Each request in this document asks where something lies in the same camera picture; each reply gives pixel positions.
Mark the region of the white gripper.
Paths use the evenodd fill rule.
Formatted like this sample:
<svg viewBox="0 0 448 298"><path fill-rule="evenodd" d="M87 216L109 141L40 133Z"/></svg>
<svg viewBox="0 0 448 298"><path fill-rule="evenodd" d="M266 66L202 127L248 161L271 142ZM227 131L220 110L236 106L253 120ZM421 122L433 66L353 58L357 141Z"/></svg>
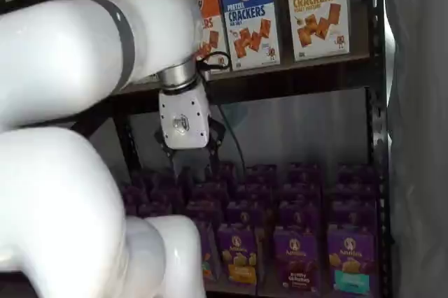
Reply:
<svg viewBox="0 0 448 298"><path fill-rule="evenodd" d="M205 180L220 171L219 150L226 128L209 118L209 101L202 84L176 94L159 93L159 112L162 130L153 137L160 146L169 166L162 175L174 182L191 182L192 170L182 159L179 150L197 149L197 175Z"/></svg>

